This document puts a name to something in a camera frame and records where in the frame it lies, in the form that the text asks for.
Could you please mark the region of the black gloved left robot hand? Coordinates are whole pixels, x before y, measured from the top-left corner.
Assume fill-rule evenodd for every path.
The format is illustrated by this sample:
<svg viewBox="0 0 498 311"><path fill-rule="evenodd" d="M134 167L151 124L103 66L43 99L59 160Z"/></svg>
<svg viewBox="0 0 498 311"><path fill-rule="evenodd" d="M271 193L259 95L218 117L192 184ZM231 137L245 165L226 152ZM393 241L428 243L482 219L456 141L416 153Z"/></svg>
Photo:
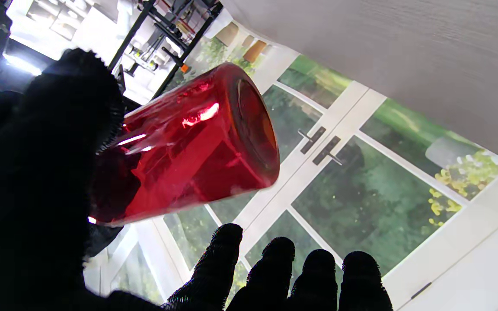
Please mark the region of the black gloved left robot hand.
<svg viewBox="0 0 498 311"><path fill-rule="evenodd" d="M89 218L119 226L273 185L279 148L247 73L223 63L125 114L92 51L63 53L21 93L0 91L0 311L391 311L372 256L308 254L274 238L225 307L243 229L221 225L163 305L83 282Z"/></svg>

